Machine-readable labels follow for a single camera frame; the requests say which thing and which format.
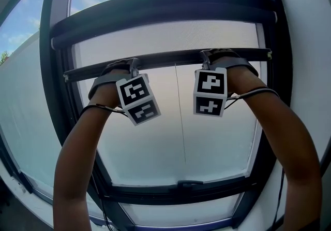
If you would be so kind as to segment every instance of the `cable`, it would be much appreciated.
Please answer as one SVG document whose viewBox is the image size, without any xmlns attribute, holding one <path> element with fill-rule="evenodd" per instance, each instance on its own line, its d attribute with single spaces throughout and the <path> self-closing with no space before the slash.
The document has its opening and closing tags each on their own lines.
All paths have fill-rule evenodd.
<svg viewBox="0 0 331 231">
<path fill-rule="evenodd" d="M 226 110 L 227 108 L 229 108 L 233 103 L 235 103 L 239 99 L 249 98 L 251 96 L 254 96 L 254 95 L 257 95 L 257 94 L 260 94 L 260 93 L 264 93 L 264 92 L 274 93 L 275 95 L 277 95 L 279 97 L 279 95 L 277 94 L 277 92 L 274 91 L 274 90 L 272 90 L 272 89 L 270 89 L 270 88 L 265 88 L 265 87 L 254 88 L 254 89 L 252 89 L 251 91 L 248 91 L 245 94 L 228 97 L 227 101 L 234 100 L 234 102 L 232 102 L 229 105 L 227 105 L 224 108 L 224 110 Z"/>
<path fill-rule="evenodd" d="M 227 105 L 224 110 L 226 110 L 227 108 L 229 108 L 233 103 L 235 103 L 236 101 L 238 101 L 239 99 L 236 99 L 235 101 L 231 102 L 229 105 Z"/>
<path fill-rule="evenodd" d="M 277 209 L 276 209 L 276 214 L 275 214 L 274 222 L 273 222 L 273 225 L 271 227 L 271 231 L 275 231 L 275 224 L 276 224 L 276 220 L 277 220 L 277 213 L 278 213 L 278 209 L 279 209 L 279 205 L 280 205 L 281 193 L 283 191 L 284 176 L 285 176 L 285 172 L 284 172 L 284 169 L 283 169 L 282 172 L 281 172 L 281 180 L 280 180 L 280 189 L 279 189 L 279 194 L 278 194 Z"/>
<path fill-rule="evenodd" d="M 87 105 L 85 108 L 83 108 L 83 110 L 82 110 L 79 117 L 81 117 L 81 115 L 83 115 L 83 113 L 89 108 L 100 108 L 100 109 L 104 109 L 104 110 L 107 110 L 107 111 L 110 111 L 110 112 L 120 113 L 120 114 L 124 115 L 125 117 L 128 117 L 125 114 L 125 112 L 121 109 L 112 109 L 110 107 L 107 107 L 107 106 L 101 105 L 101 104 L 89 104 L 89 105 Z"/>
<path fill-rule="evenodd" d="M 92 180 L 93 180 L 93 183 L 94 183 L 95 190 L 96 190 L 96 192 L 97 192 L 97 194 L 98 194 L 98 197 L 99 197 L 99 199 L 100 199 L 100 202 L 101 202 L 101 206 L 102 206 L 102 214 L 103 214 L 104 222 L 106 223 L 106 227 L 108 228 L 108 230 L 113 231 L 113 228 L 110 226 L 110 223 L 109 223 L 109 221 L 108 221 L 108 217 L 107 217 L 107 214 L 106 214 L 106 210 L 104 209 L 103 200 L 100 198 L 99 190 L 98 190 L 97 184 L 95 183 L 95 180 L 94 180 L 93 174 L 91 175 L 91 177 L 92 177 Z"/>
</svg>

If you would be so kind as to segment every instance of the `wall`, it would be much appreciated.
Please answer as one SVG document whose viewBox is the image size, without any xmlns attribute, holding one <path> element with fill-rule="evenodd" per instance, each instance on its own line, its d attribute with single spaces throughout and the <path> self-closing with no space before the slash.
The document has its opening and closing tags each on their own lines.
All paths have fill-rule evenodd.
<svg viewBox="0 0 331 231">
<path fill-rule="evenodd" d="M 282 1 L 289 24 L 293 53 L 291 108 L 306 125 L 321 159 L 331 135 L 328 128 L 331 126 L 331 5 L 329 0 Z M 330 183 L 329 174 L 330 171 L 323 179 L 324 189 L 326 184 Z M 258 202 L 238 230 L 266 230 L 271 226 L 276 211 L 280 178 L 281 166 L 277 163 Z M 287 184 L 284 185 L 278 217 L 284 214 L 286 187 Z M 327 217 L 327 212 L 323 211 L 321 223 L 324 223 Z"/>
</svg>

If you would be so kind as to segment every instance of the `window frame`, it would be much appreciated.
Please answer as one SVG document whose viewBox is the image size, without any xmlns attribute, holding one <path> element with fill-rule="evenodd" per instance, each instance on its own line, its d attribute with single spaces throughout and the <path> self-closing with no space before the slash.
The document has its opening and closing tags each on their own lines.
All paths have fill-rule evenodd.
<svg viewBox="0 0 331 231">
<path fill-rule="evenodd" d="M 42 77 L 44 83 L 47 83 L 47 86 L 44 84 L 47 103 L 61 144 L 64 143 L 65 138 L 70 132 L 69 130 L 71 130 L 78 120 L 79 112 L 83 108 L 77 83 L 70 82 L 65 84 L 63 78 L 66 71 L 75 69 L 73 44 L 98 35 L 138 25 L 182 20 L 214 19 L 262 23 L 265 45 L 269 46 L 269 41 L 275 41 L 271 33 L 274 33 L 274 23 L 278 21 L 276 14 L 277 7 L 272 0 L 186 0 L 184 5 L 182 0 L 152 0 L 153 5 L 149 6 L 146 11 L 144 11 L 145 0 L 111 0 L 84 9 L 72 16 L 68 16 L 70 0 L 62 0 L 63 2 L 58 1 L 59 0 L 56 0 L 55 4 L 54 0 L 48 0 L 48 5 L 44 4 L 43 6 L 41 21 L 47 22 L 47 25 L 42 24 L 40 28 L 41 34 L 44 37 L 40 40 L 40 53 L 43 53 L 40 57 L 40 62 Z M 213 3 L 213 10 L 217 9 L 217 14 L 215 14 L 215 11 L 205 11 L 205 9 L 207 9 L 206 6 L 210 3 Z M 59 5 L 66 6 L 66 10 L 57 10 L 59 9 Z M 197 8 L 197 5 L 199 6 L 199 11 L 192 11 L 192 9 Z M 116 12 L 110 15 L 109 9 L 116 9 L 116 11 L 121 9 L 121 13 L 126 13 L 124 16 L 126 18 L 124 19 L 121 14 Z M 55 22 L 50 24 L 54 16 L 58 18 Z M 276 92 L 280 93 L 281 98 L 286 100 L 285 96 L 290 97 L 291 92 L 286 94 L 280 91 L 277 77 L 274 77 L 275 72 L 279 71 L 275 66 L 274 57 L 271 60 L 267 59 L 267 67 L 268 86 L 275 89 Z M 199 193 L 199 188 L 201 187 L 199 185 L 192 186 L 192 190 L 196 190 L 196 192 L 178 191 L 178 188 L 175 187 L 178 191 L 177 194 L 170 195 L 169 186 L 145 187 L 143 190 L 139 188 L 139 192 L 135 193 L 136 196 L 134 196 L 133 192 L 137 191 L 136 187 L 111 186 L 111 179 L 99 154 L 97 154 L 92 173 L 94 182 L 90 183 L 88 192 L 97 204 L 99 204 L 99 198 L 102 198 L 107 203 L 105 206 L 106 212 L 109 211 L 111 207 L 117 206 L 116 213 L 114 214 L 112 210 L 112 214 L 108 215 L 111 215 L 110 220 L 115 226 L 125 230 L 130 230 L 134 224 L 117 203 L 119 201 L 151 205 L 183 204 L 206 201 L 245 192 L 231 218 L 231 226 L 236 226 L 246 217 L 245 214 L 247 210 L 243 208 L 243 205 L 249 208 L 253 206 L 256 201 L 252 198 L 247 201 L 245 197 L 251 197 L 252 194 L 255 193 L 255 197 L 259 196 L 272 172 L 275 160 L 276 158 L 270 145 L 262 132 L 253 169 L 248 178 L 234 179 L 234 184 L 228 184 L 229 180 L 208 183 L 216 184 L 218 185 L 217 187 L 220 187 L 219 184 L 222 182 L 223 191 L 221 193 L 223 196 L 213 190 L 213 188 L 207 187 L 206 191 L 210 192 L 211 195 L 198 195 L 198 198 L 196 198 L 193 193 Z M 155 199 L 157 193 L 160 194 L 160 199 Z M 169 201 L 164 201 L 165 195 L 171 196 Z"/>
<path fill-rule="evenodd" d="M 10 0 L 0 15 L 0 24 L 6 19 L 14 6 L 19 0 Z M 142 24 L 151 24 L 148 20 L 151 12 L 145 12 L 144 15 L 140 15 L 140 20 L 129 19 L 127 23 L 115 22 L 107 19 L 105 25 L 97 24 L 95 22 L 95 16 L 106 17 L 106 13 L 109 15 L 109 7 L 115 5 L 121 7 L 127 7 L 129 0 L 111 0 L 99 5 L 84 9 L 79 13 L 69 16 L 69 9 L 71 0 L 44 0 L 41 26 L 40 26 L 40 64 L 41 73 L 43 79 L 43 86 L 46 95 L 47 104 L 49 107 L 52 122 L 59 138 L 61 145 L 63 145 L 67 135 L 75 125 L 79 113 L 83 109 L 81 99 L 79 96 L 78 86 L 75 82 L 65 83 L 63 74 L 74 70 L 74 50 L 71 47 L 74 43 L 81 42 L 85 39 L 89 39 L 96 35 L 103 35 L 111 31 L 117 31 L 129 27 L 135 27 Z M 168 5 L 168 10 L 175 12 L 176 19 L 173 19 L 174 13 L 163 13 L 163 15 L 155 15 L 152 23 L 158 22 L 170 22 L 170 21 L 183 21 L 186 17 L 180 15 L 181 12 L 187 14 L 188 9 L 192 10 L 192 5 L 198 4 L 200 12 L 192 12 L 189 20 L 201 20 L 212 19 L 214 20 L 235 20 L 245 21 L 253 23 L 262 23 L 265 48 L 272 50 L 272 60 L 267 61 L 268 67 L 268 85 L 278 92 L 282 100 L 290 105 L 291 91 L 292 91 L 292 53 L 290 45 L 290 37 L 288 31 L 288 25 L 284 13 L 284 8 L 281 0 L 211 0 L 209 3 L 216 4 L 215 9 L 225 9 L 221 11 L 221 14 L 215 14 L 215 11 L 207 11 L 205 0 L 191 0 L 186 2 L 187 5 L 173 5 L 174 0 L 166 0 L 166 2 L 159 3 L 159 7 L 165 7 Z M 136 0 L 136 9 L 144 10 L 143 0 Z M 152 14 L 156 14 L 157 7 L 152 6 Z M 128 16 L 135 14 L 134 11 L 126 11 L 126 19 Z M 20 179 L 20 182 L 27 188 L 29 192 L 34 192 L 40 198 L 46 202 L 52 202 L 52 199 L 44 194 L 38 194 L 38 190 L 35 190 L 32 184 L 29 182 L 25 175 L 20 175 L 19 170 L 15 167 L 13 157 L 8 153 L 4 141 L 0 138 L 0 158 L 5 163 L 7 170 L 12 176 Z M 224 180 L 214 183 L 206 187 L 204 184 L 204 191 L 209 192 L 208 195 L 200 195 L 199 198 L 186 197 L 185 200 L 178 201 L 176 195 L 172 197 L 172 200 L 168 204 L 182 204 L 206 201 L 222 197 L 222 195 L 230 196 L 239 192 L 245 192 L 241 200 L 238 202 L 238 206 L 230 219 L 224 219 L 218 221 L 219 224 L 211 225 L 212 223 L 206 223 L 201 226 L 199 230 L 211 230 L 222 227 L 232 226 L 237 228 L 240 223 L 248 215 L 249 211 L 257 201 L 261 194 L 266 181 L 270 173 L 272 172 L 275 156 L 268 144 L 268 141 L 262 132 L 261 140 L 258 148 L 258 152 L 255 158 L 253 169 L 248 178 L 236 178 L 232 180 Z M 131 194 L 137 190 L 136 187 L 114 187 L 111 186 L 111 178 L 108 175 L 106 168 L 104 167 L 102 160 L 97 153 L 95 165 L 93 169 L 93 178 L 91 178 L 88 186 L 88 193 L 94 200 L 94 202 L 100 207 L 100 198 L 104 198 L 104 205 L 107 215 L 111 215 L 111 221 L 116 227 L 122 230 L 157 230 L 157 227 L 136 226 L 131 219 L 118 204 L 119 201 L 134 201 L 137 203 L 137 198 L 134 200 Z M 153 187 L 154 193 L 151 189 L 145 188 L 146 193 L 164 193 L 166 189 L 164 186 Z M 194 191 L 201 191 L 201 186 L 193 185 Z M 214 190 L 223 191 L 222 195 L 216 194 Z M 99 224 L 104 224 L 103 220 L 97 219 Z M 187 226 L 180 227 L 181 229 L 187 229 Z M 173 228 L 162 228 L 162 230 L 171 230 Z"/>
</svg>

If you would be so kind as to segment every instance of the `strap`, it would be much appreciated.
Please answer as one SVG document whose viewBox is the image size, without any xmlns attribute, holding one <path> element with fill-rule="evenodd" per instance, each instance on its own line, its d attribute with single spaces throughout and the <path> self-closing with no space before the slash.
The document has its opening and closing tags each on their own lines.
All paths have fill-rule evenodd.
<svg viewBox="0 0 331 231">
<path fill-rule="evenodd" d="M 130 71 L 130 64 L 117 64 L 119 62 L 115 62 L 112 64 L 108 64 L 106 66 L 106 68 L 102 71 L 102 73 L 100 74 L 101 76 L 110 73 L 110 71 L 114 70 L 114 69 L 123 69 L 123 70 L 128 70 Z"/>
<path fill-rule="evenodd" d="M 230 69 L 237 66 L 246 66 L 253 74 L 259 76 L 255 68 L 244 58 L 229 57 L 224 61 L 209 65 L 209 68 L 210 70 L 215 70 L 217 67 Z"/>
<path fill-rule="evenodd" d="M 215 60 L 221 57 L 237 57 L 240 56 L 231 49 L 211 49 L 208 51 L 211 55 L 208 56 L 210 63 L 213 63 Z"/>
<path fill-rule="evenodd" d="M 91 99 L 95 92 L 97 91 L 98 87 L 103 84 L 108 84 L 108 83 L 116 83 L 117 81 L 121 79 L 126 79 L 130 80 L 131 75 L 130 74 L 107 74 L 100 76 L 96 78 L 93 82 L 93 85 L 91 87 L 91 90 L 88 93 L 88 99 Z"/>
</svg>

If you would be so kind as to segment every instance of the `white cube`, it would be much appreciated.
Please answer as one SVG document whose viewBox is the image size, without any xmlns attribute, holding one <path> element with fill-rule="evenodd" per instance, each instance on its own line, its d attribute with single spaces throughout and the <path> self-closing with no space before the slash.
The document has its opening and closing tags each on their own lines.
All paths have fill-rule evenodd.
<svg viewBox="0 0 331 231">
<path fill-rule="evenodd" d="M 222 117 L 228 98 L 227 70 L 195 71 L 193 114 Z"/>
<path fill-rule="evenodd" d="M 116 86 L 122 109 L 135 126 L 161 115 L 146 74 L 117 81 Z"/>
</svg>

